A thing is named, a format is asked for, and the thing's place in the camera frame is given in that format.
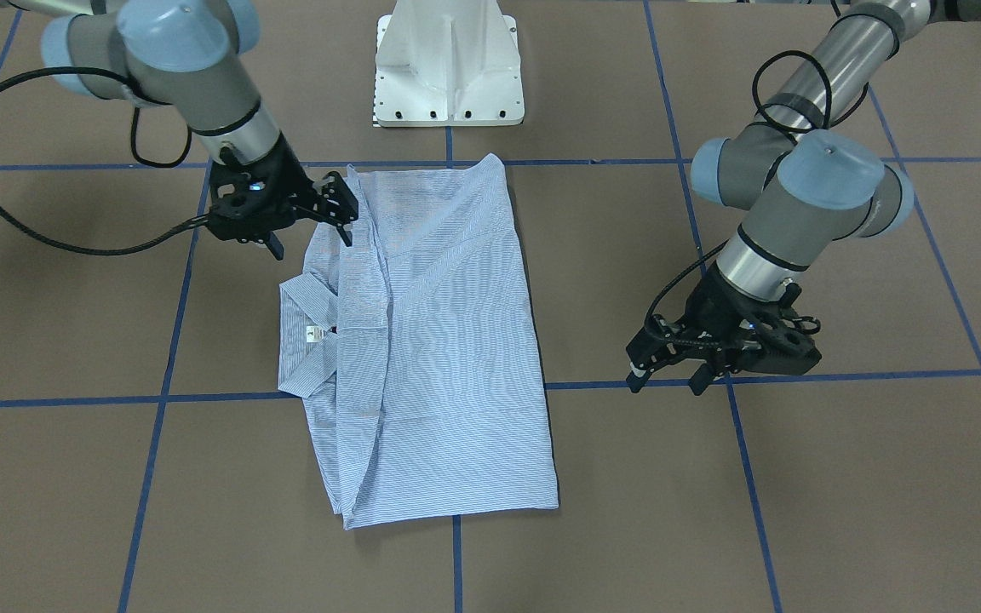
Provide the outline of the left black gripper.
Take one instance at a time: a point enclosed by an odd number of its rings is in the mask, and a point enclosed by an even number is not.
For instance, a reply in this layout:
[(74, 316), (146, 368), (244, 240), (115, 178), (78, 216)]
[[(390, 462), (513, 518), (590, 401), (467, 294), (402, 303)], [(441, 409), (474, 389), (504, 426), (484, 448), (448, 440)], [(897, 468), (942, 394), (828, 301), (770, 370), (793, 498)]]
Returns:
[(662, 317), (659, 303), (699, 266), (694, 261), (654, 296), (641, 329), (628, 342), (631, 393), (641, 392), (654, 373), (686, 360), (698, 361), (688, 381), (694, 396), (703, 395), (714, 377), (741, 372), (803, 375), (817, 366), (822, 353), (813, 336), (821, 324), (793, 308), (801, 295), (795, 282), (783, 280), (778, 299), (762, 301), (740, 292), (712, 266), (689, 294), (681, 317)]

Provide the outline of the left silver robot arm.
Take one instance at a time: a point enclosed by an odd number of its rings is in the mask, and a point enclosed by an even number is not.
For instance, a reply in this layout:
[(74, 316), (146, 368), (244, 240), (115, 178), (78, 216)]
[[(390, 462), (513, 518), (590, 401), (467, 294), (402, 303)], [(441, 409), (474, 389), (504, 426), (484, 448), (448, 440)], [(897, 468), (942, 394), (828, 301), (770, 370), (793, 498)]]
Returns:
[(742, 209), (724, 243), (668, 319), (650, 306), (627, 345), (627, 388), (686, 360), (701, 395), (728, 374), (802, 375), (820, 362), (820, 322), (794, 308), (799, 279), (824, 249), (891, 232), (907, 220), (915, 188), (899, 169), (835, 131), (888, 59), (927, 25), (981, 22), (981, 1), (853, 1), (770, 97), (753, 93), (753, 121), (735, 137), (698, 147), (690, 185), (698, 197)]

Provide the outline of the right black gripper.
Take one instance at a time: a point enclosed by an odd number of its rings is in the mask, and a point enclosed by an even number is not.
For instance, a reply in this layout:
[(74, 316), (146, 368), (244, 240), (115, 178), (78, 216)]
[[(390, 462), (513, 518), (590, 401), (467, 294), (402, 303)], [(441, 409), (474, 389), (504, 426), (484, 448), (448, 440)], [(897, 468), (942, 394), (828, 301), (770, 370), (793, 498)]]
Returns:
[(207, 229), (219, 240), (262, 242), (273, 259), (284, 259), (278, 230), (299, 220), (337, 229), (344, 247), (352, 247), (359, 219), (358, 199), (339, 172), (311, 180), (283, 136), (256, 162), (242, 163), (222, 144), (209, 180), (211, 205)]

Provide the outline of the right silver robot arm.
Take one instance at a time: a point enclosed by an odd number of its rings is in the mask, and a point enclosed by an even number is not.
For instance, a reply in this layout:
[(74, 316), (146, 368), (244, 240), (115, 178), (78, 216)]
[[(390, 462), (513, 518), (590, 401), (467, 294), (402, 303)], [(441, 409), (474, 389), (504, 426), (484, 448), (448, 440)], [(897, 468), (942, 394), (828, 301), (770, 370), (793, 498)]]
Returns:
[(202, 224), (220, 240), (284, 255), (276, 232), (299, 220), (352, 244), (358, 199), (341, 175), (314, 182), (240, 59), (260, 40), (250, 1), (99, 1), (44, 27), (44, 66), (71, 92), (171, 106), (213, 162)]

